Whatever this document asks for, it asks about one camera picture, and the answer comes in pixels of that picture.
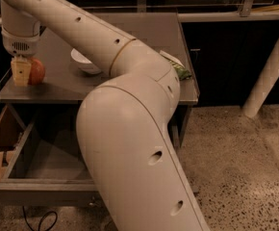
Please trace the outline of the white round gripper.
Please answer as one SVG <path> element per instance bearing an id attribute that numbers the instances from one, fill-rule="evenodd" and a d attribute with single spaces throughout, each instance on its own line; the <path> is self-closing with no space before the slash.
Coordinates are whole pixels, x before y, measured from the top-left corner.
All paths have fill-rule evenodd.
<path id="1" fill-rule="evenodd" d="M 12 56 L 19 56 L 11 61 L 13 82 L 18 87 L 26 87 L 32 64 L 25 57 L 34 56 L 38 51 L 40 22 L 4 0 L 0 0 L 0 5 L 3 45 Z"/>

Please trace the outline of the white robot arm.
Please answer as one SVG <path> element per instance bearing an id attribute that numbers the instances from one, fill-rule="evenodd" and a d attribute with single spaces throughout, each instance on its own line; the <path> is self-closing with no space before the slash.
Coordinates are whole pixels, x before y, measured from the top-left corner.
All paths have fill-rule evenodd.
<path id="1" fill-rule="evenodd" d="M 170 140 L 180 99 L 171 63 L 139 39 L 65 0 L 2 0 L 3 31 L 23 39 L 28 14 L 109 81 L 83 100 L 78 143 L 118 231 L 211 231 Z"/>

